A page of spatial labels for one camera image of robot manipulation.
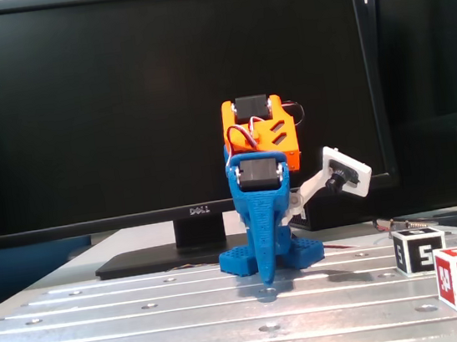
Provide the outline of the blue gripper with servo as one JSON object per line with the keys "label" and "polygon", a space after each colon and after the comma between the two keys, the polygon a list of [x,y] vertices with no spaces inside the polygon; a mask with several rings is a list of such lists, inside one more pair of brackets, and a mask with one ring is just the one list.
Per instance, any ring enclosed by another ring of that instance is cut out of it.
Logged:
{"label": "blue gripper with servo", "polygon": [[267,287],[276,267],[292,263],[292,238],[282,224],[289,205],[287,157],[280,151],[234,155],[228,171],[233,203],[246,226],[251,259]]}

